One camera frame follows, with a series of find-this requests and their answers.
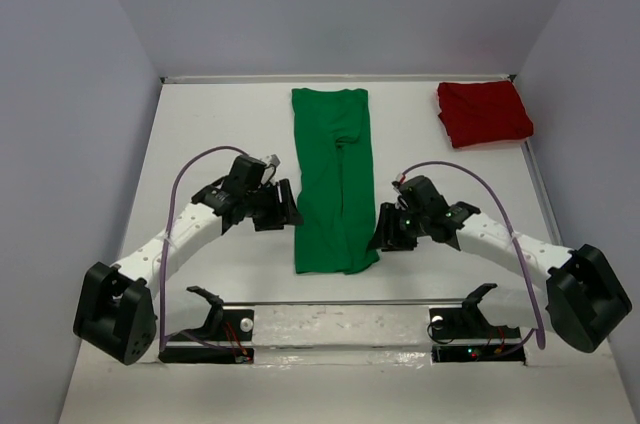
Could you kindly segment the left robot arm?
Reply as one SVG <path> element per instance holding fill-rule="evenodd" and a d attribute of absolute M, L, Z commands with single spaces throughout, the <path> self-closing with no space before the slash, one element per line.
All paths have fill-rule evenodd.
<path fill-rule="evenodd" d="M 224 302 L 191 285 L 169 295 L 168 280 L 202 248 L 251 220 L 255 231 L 300 226 L 288 180 L 277 180 L 276 155 L 235 158 L 230 171 L 196 192 L 182 211 L 169 206 L 164 230 L 113 264 L 83 277 L 73 332 L 124 365 L 176 335 L 204 344 L 224 323 Z"/>

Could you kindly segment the green t-shirt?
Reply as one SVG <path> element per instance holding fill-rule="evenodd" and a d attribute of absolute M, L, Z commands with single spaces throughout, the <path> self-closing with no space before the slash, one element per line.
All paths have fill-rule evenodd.
<path fill-rule="evenodd" d="M 291 93 L 301 172 L 298 274 L 357 274 L 379 261 L 369 96 L 365 89 Z"/>

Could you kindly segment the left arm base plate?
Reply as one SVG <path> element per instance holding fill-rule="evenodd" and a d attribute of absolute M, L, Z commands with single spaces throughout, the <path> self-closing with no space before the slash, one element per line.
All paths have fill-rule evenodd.
<path fill-rule="evenodd" d="M 209 314 L 199 328 L 173 335 L 159 353 L 159 361 L 166 364 L 252 364 L 254 310 L 225 310 L 219 296 L 199 286 L 190 286 L 187 291 L 208 303 Z"/>

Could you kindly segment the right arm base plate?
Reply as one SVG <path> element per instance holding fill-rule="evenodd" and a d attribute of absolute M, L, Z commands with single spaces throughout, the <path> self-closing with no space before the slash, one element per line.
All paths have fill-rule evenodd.
<path fill-rule="evenodd" d="M 493 326 L 480 311 L 483 298 L 496 288 L 483 284 L 456 306 L 429 309 L 426 332 L 434 363 L 526 363 L 520 329 Z"/>

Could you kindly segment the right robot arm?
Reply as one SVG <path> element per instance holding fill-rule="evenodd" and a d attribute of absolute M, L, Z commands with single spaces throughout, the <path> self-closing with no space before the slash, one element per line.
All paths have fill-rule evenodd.
<path fill-rule="evenodd" d="M 412 251 L 428 237 L 523 277 L 524 305 L 515 304 L 515 292 L 498 293 L 495 284 L 464 300 L 460 323 L 468 334 L 482 336 L 494 326 L 550 330 L 573 349 L 592 353 L 631 312 L 600 249 L 571 249 L 518 233 L 471 204 L 448 203 L 425 176 L 393 186 L 398 198 L 381 205 L 369 249 Z"/>

